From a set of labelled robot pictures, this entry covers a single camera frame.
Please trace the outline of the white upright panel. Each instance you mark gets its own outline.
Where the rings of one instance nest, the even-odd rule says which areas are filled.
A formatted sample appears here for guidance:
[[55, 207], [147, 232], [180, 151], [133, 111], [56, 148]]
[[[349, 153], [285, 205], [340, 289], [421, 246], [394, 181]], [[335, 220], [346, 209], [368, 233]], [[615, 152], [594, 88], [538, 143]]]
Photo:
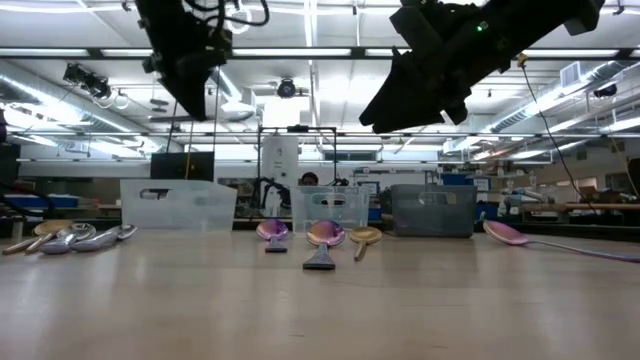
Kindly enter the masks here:
[[296, 186], [299, 179], [299, 141], [297, 137], [272, 135], [261, 145], [261, 176], [276, 183]]

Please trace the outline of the black aluminium table frame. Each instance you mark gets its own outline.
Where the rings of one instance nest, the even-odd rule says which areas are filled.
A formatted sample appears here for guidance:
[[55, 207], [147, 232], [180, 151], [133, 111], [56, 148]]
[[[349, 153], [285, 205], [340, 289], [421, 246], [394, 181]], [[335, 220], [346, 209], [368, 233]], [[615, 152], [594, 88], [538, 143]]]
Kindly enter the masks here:
[[[23, 235], [27, 235], [43, 221], [0, 218], [0, 237], [9, 237], [10, 235], [12, 235], [13, 225], [16, 222], [23, 225]], [[100, 231], [121, 224], [121, 221], [119, 219], [79, 219], [78, 222], [89, 223]], [[260, 221], [249, 221], [249, 219], [240, 219], [239, 221], [234, 222], [232, 229], [234, 231], [255, 230], [259, 222]], [[558, 223], [507, 223], [507, 225], [524, 234], [640, 243], [640, 227]], [[394, 228], [390, 222], [374, 222], [369, 226], [376, 227], [383, 231], [394, 231]]]

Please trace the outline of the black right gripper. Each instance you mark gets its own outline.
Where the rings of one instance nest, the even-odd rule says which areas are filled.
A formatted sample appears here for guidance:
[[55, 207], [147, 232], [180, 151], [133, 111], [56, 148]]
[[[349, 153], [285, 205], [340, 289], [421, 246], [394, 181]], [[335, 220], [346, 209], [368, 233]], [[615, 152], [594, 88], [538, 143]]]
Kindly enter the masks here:
[[419, 57], [410, 50], [397, 58], [359, 116], [362, 125], [388, 133], [441, 124], [443, 115], [459, 124], [468, 116], [465, 99], [471, 87], [510, 66], [513, 42], [485, 19], [466, 20], [449, 39], [440, 37], [443, 45], [434, 54]]

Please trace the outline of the blue storage tote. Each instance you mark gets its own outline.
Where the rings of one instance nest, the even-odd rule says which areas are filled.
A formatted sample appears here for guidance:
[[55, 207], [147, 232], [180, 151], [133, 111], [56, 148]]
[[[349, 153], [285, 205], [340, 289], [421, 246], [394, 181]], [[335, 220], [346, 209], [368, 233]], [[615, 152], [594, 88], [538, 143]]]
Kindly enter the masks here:
[[[46, 208], [49, 206], [47, 201], [34, 195], [7, 195], [7, 199], [10, 203], [20, 207]], [[52, 195], [49, 199], [56, 208], [77, 208], [79, 204], [79, 198], [76, 196]]]

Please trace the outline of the large frosted plastic bin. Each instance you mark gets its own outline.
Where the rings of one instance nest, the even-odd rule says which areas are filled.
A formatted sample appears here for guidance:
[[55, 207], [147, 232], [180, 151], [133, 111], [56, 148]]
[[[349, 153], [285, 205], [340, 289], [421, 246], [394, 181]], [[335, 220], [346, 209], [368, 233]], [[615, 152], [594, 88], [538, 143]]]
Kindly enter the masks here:
[[199, 180], [123, 179], [121, 219], [144, 230], [231, 231], [237, 191]]

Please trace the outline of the iridescent purple spoon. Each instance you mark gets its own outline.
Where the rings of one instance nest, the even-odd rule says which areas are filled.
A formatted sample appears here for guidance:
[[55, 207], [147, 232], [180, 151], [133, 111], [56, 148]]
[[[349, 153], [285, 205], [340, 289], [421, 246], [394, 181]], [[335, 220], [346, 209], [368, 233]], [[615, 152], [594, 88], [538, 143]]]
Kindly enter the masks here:
[[256, 228], [258, 237], [267, 242], [266, 253], [286, 253], [288, 248], [283, 241], [288, 233], [287, 225], [279, 219], [266, 219]]
[[485, 220], [482, 224], [483, 229], [487, 234], [489, 234], [494, 239], [507, 244], [509, 246], [527, 246], [531, 244], [544, 245], [553, 248], [559, 248], [567, 251], [571, 251], [574, 253], [593, 256], [599, 258], [605, 258], [610, 260], [622, 261], [622, 262], [630, 262], [630, 263], [640, 263], [640, 256], [636, 255], [623, 255], [623, 254], [615, 254], [608, 253], [602, 251], [595, 250], [586, 250], [580, 249], [572, 246], [550, 243], [546, 241], [534, 241], [530, 240], [527, 236], [525, 236], [520, 231], [512, 228], [504, 223], [493, 221], [493, 220]]
[[314, 255], [302, 265], [304, 270], [334, 270], [335, 263], [329, 254], [331, 247], [345, 239], [345, 229], [334, 220], [320, 220], [307, 231], [307, 240], [316, 247]]

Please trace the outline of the wooden spoon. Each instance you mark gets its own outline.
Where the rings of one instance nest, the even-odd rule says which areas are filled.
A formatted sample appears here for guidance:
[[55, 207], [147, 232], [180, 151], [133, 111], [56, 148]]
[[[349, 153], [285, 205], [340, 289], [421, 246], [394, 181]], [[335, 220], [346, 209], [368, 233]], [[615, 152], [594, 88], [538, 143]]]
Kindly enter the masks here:
[[43, 222], [43, 223], [37, 225], [34, 228], [34, 230], [33, 230], [34, 236], [32, 238], [19, 240], [17, 243], [5, 248], [2, 251], [2, 254], [5, 255], [5, 256], [16, 254], [16, 253], [28, 254], [28, 253], [25, 252], [27, 247], [29, 245], [31, 245], [32, 243], [34, 243], [44, 232], [49, 231], [49, 230], [68, 227], [72, 223], [73, 222], [70, 221], [70, 220], [51, 220], [51, 221]]

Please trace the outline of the black tubular stand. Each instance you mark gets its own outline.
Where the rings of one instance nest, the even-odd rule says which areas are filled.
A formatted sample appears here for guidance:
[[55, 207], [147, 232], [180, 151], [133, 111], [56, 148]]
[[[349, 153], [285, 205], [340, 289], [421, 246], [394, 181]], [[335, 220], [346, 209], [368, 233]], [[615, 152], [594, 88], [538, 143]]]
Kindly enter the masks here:
[[[296, 186], [286, 186], [276, 183], [273, 179], [261, 176], [261, 145], [266, 137], [272, 135], [283, 135], [297, 137], [299, 141], [299, 179]], [[300, 171], [300, 155], [301, 141], [305, 138], [311, 138], [320, 140], [324, 137], [329, 137], [332, 140], [334, 146], [334, 153], [337, 153], [337, 128], [336, 127], [318, 127], [308, 125], [291, 125], [291, 126], [259, 126], [256, 135], [256, 178], [253, 182], [253, 192], [251, 195], [250, 206], [253, 210], [260, 213], [263, 212], [267, 206], [268, 197], [271, 192], [278, 196], [275, 213], [278, 214], [279, 210], [284, 208], [291, 208], [291, 194], [290, 190], [297, 187], [300, 184], [302, 173]]]

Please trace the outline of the silver ceiling duct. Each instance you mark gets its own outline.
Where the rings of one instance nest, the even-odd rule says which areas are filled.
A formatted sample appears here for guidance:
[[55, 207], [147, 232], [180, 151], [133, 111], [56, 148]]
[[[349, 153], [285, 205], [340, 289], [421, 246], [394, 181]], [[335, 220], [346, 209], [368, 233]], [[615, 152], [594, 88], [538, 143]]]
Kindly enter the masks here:
[[237, 109], [256, 107], [255, 93], [248, 87], [239, 87], [234, 84], [220, 68], [220, 91], [226, 103]]

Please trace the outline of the silver spoon lilac handle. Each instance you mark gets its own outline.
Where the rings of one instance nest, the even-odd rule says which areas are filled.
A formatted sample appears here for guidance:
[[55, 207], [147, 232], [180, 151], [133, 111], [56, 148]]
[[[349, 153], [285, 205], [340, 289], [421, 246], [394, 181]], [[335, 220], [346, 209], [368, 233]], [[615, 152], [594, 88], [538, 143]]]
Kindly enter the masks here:
[[75, 252], [101, 251], [129, 239], [137, 230], [134, 225], [122, 224], [86, 240], [75, 242], [70, 245], [70, 249]]
[[40, 252], [45, 255], [65, 254], [71, 250], [73, 244], [93, 237], [96, 232], [96, 228], [91, 224], [72, 223], [58, 231], [52, 240], [42, 245]]

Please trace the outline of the wooden workbench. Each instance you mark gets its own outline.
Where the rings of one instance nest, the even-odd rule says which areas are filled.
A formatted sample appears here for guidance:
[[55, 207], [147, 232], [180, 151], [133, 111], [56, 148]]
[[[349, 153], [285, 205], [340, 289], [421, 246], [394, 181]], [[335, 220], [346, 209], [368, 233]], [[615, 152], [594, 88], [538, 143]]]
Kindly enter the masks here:
[[519, 213], [525, 223], [569, 224], [580, 217], [583, 223], [602, 224], [619, 215], [624, 225], [640, 225], [638, 203], [525, 203]]

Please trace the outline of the gold spoon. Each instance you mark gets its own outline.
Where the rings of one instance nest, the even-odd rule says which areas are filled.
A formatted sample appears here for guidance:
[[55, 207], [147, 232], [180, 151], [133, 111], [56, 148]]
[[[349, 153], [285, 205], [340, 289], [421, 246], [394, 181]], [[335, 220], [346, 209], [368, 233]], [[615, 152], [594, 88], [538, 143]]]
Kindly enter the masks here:
[[76, 234], [70, 227], [49, 230], [29, 245], [25, 252], [32, 254], [39, 251], [45, 255], [65, 254], [71, 250], [71, 244], [75, 240]]
[[349, 239], [356, 244], [354, 260], [361, 261], [365, 256], [367, 247], [375, 244], [383, 237], [383, 233], [374, 227], [357, 227], [349, 232]]

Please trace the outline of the small clear plastic bin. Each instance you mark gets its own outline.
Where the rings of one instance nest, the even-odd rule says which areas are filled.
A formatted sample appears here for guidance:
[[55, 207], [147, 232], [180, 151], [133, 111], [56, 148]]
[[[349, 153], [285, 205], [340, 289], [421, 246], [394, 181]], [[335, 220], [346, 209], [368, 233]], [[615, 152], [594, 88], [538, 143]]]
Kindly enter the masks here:
[[361, 186], [300, 186], [290, 190], [293, 232], [333, 220], [345, 229], [368, 224], [369, 189]]

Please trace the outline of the grey plastic bin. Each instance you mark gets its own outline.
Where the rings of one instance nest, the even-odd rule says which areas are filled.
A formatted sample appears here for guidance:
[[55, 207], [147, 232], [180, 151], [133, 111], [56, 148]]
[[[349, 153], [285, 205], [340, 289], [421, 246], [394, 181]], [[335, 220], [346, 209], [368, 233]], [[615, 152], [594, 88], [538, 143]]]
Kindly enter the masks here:
[[391, 202], [397, 236], [470, 238], [474, 233], [474, 186], [393, 185]]

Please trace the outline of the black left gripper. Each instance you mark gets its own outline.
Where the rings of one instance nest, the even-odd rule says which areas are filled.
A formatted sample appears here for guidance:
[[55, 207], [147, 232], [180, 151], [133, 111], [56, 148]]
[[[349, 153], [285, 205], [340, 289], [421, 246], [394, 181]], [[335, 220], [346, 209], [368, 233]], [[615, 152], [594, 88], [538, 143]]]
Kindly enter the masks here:
[[[162, 84], [194, 120], [206, 119], [204, 87], [208, 70], [220, 64], [212, 28], [187, 11], [182, 0], [134, 0], [152, 53], [143, 60], [146, 73], [162, 75]], [[212, 119], [218, 119], [220, 67], [209, 76], [215, 89]]]

